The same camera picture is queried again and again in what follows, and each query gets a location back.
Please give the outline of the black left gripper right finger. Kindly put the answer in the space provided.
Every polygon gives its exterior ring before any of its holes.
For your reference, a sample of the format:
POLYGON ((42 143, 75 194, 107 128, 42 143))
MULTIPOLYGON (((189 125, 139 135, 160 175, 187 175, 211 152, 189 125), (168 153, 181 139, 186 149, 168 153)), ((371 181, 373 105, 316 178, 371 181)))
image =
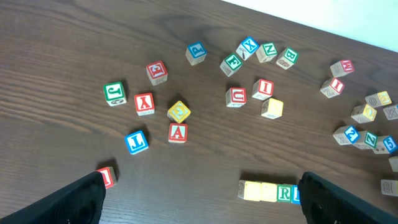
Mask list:
POLYGON ((328 180, 304 172, 298 183, 308 224, 390 224, 397 217, 380 210, 328 180))

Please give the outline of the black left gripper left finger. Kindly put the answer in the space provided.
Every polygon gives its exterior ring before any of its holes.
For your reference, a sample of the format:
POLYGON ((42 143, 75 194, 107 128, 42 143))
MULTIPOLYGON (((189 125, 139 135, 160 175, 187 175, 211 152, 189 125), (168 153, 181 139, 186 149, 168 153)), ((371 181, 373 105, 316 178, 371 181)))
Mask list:
POLYGON ((102 173, 94 171, 41 200, 1 218, 1 223, 98 224, 105 196, 102 173))

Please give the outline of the blue L block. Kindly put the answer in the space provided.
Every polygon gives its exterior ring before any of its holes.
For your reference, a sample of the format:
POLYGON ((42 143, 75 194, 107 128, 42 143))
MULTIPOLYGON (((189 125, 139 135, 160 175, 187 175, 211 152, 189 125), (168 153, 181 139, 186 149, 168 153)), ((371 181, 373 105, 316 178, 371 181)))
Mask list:
POLYGON ((300 194, 297 185, 292 186, 292 203, 300 204, 300 194))

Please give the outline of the green R block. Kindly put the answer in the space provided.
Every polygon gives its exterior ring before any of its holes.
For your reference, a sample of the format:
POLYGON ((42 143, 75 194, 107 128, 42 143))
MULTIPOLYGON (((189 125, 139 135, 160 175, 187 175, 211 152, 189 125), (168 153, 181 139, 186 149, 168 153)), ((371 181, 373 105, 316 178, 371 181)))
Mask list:
POLYGON ((292 202, 292 185, 289 184, 277 185, 277 202, 279 203, 292 202))

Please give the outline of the yellow C block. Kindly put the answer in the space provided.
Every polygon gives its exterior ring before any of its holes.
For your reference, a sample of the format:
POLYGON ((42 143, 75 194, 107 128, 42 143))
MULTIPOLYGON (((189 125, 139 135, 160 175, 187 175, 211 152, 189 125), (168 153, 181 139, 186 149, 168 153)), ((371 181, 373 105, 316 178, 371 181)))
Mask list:
POLYGON ((239 198, 255 202, 259 202, 261 200, 262 190, 260 182, 239 180, 238 187, 239 198))

